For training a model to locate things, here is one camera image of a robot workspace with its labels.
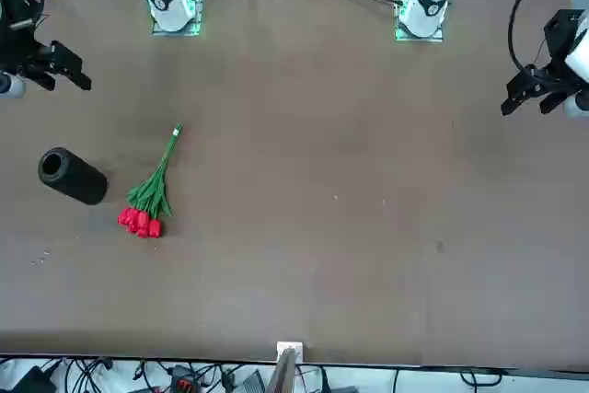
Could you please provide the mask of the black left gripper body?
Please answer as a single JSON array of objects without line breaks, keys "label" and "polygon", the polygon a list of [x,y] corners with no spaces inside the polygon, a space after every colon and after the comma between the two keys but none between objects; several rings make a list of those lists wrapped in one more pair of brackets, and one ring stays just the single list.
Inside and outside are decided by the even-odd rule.
[{"label": "black left gripper body", "polygon": [[580,90],[587,86],[587,11],[560,9],[545,25],[550,61],[531,74],[553,88]]}]

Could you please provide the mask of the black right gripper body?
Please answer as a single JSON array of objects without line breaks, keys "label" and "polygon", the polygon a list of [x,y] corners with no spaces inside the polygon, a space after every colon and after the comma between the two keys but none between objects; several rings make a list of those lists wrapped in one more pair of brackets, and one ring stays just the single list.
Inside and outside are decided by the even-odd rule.
[{"label": "black right gripper body", "polygon": [[43,6],[37,0],[1,0],[1,72],[47,73],[48,47],[35,39]]}]

